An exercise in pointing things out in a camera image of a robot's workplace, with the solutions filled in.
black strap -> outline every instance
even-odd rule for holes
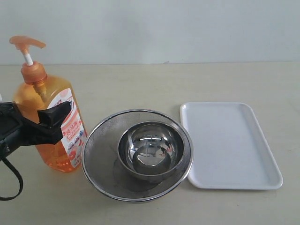
[[[19,171],[17,171],[17,169],[8,161],[7,158],[1,158],[2,161],[4,162],[4,164],[15,174],[15,176],[17,177],[19,183],[20,183],[20,188],[19,188],[19,192],[12,197],[1,197],[0,196],[0,201],[9,201],[9,200],[13,200],[14,198],[16,198],[23,190],[23,179],[22,176],[20,175]]]

pump nozzle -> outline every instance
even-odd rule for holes
[[[16,46],[17,50],[20,50],[25,58],[27,66],[33,65],[33,61],[29,54],[29,46],[33,45],[39,48],[44,48],[45,43],[30,38],[28,36],[13,36],[9,39],[9,42]]]

bottle label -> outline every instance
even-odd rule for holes
[[[79,116],[71,89],[64,89],[55,96],[49,104],[48,109],[66,101],[72,102],[72,109],[61,125],[63,135],[61,142],[66,150],[67,156],[70,159],[71,165],[75,168],[80,164],[81,149],[86,140],[87,134],[83,128],[83,123]]]

orange liquid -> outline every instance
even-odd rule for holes
[[[48,75],[44,80],[39,81],[38,83],[22,83],[14,96],[14,101],[17,103],[18,108],[24,117],[35,123],[39,123],[37,110],[47,109],[52,99],[62,90],[67,88],[71,89],[74,101],[78,107],[70,82],[53,75]],[[75,170],[80,165],[77,165],[76,168],[71,165],[70,159],[68,158],[61,141],[56,145],[36,145],[36,148],[43,161],[52,169],[68,173]]]

pump dispenser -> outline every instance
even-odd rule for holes
[[[56,145],[36,145],[48,166],[61,172],[71,172],[80,165],[81,148],[87,136],[71,83],[47,74],[41,63],[32,60],[29,47],[44,48],[45,43],[27,36],[11,37],[9,42],[21,51],[25,59],[21,69],[24,83],[14,96],[24,117],[37,123],[38,110],[52,108],[65,101],[72,103],[72,110],[61,125],[62,140]]]

